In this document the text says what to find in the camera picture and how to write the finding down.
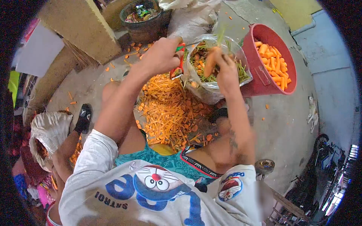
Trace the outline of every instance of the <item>black bucket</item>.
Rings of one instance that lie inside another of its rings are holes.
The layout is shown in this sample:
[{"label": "black bucket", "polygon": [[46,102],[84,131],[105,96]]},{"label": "black bucket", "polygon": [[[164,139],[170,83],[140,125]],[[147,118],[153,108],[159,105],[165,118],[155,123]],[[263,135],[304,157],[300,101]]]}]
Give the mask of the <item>black bucket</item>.
[{"label": "black bucket", "polygon": [[[146,21],[129,23],[125,19],[135,11],[137,5],[144,5],[146,9],[156,9],[158,15]],[[128,4],[119,14],[122,23],[128,29],[131,39],[134,42],[148,44],[161,37],[166,37],[167,28],[171,20],[172,10],[163,11],[154,0],[139,0]]]}]

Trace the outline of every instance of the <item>pipe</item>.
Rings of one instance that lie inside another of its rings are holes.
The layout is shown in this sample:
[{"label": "pipe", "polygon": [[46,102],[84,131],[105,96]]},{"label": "pipe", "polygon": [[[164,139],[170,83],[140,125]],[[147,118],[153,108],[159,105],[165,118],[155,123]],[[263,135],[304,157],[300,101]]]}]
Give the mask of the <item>pipe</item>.
[{"label": "pipe", "polygon": [[316,26],[316,21],[314,19],[312,19],[312,22],[310,24],[305,25],[305,26],[303,26],[303,27],[301,27],[301,28],[299,28],[299,29],[297,29],[295,31],[292,31],[290,34],[291,34],[291,36],[294,37],[294,36],[302,33],[303,31],[309,30],[309,29],[311,29],[311,28],[313,28],[315,26]]}]

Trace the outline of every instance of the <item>red peeler handle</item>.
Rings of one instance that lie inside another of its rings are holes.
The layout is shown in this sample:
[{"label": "red peeler handle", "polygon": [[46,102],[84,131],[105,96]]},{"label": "red peeler handle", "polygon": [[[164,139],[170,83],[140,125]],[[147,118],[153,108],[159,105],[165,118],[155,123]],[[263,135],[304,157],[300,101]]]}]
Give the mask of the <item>red peeler handle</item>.
[{"label": "red peeler handle", "polygon": [[[176,50],[178,50],[178,51],[185,51],[185,46],[186,46],[185,43],[178,44]],[[172,78],[173,73],[174,73],[175,70],[177,70],[177,69],[181,69],[181,70],[182,70],[182,73],[184,73],[184,67],[183,67],[182,61],[183,61],[183,59],[180,59],[180,65],[179,65],[179,67],[174,68],[174,69],[172,69],[172,70],[170,71],[170,78]]]}]

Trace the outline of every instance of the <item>white dog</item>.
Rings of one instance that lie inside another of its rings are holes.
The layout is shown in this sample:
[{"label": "white dog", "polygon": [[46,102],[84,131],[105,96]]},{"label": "white dog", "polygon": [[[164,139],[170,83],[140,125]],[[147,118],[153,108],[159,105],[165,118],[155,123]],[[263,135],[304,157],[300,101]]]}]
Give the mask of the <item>white dog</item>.
[{"label": "white dog", "polygon": [[312,128],[311,128],[311,133],[313,133],[314,127],[318,123],[318,114],[316,113],[316,104],[313,100],[313,97],[308,97],[308,101],[309,101],[309,115],[307,117],[307,121],[308,121],[307,124],[309,124],[311,121],[313,121]]}]

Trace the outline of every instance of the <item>red plastic bucket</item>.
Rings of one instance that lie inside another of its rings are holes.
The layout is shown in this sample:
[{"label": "red plastic bucket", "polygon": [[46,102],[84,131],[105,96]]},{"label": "red plastic bucket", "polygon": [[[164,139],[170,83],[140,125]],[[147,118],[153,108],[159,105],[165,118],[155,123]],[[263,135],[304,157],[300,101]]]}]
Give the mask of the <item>red plastic bucket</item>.
[{"label": "red plastic bucket", "polygon": [[[263,24],[249,25],[250,30],[244,37],[243,51],[250,66],[250,72],[253,75],[253,80],[241,87],[241,93],[245,97],[269,95],[269,94],[284,94],[290,95],[294,92],[297,76],[294,61],[288,47],[284,44],[283,40],[269,27]],[[272,76],[261,61],[259,52],[256,50],[254,37],[262,43],[275,46],[282,54],[288,67],[288,75],[292,80],[288,84],[288,88],[283,91],[274,82]]]}]

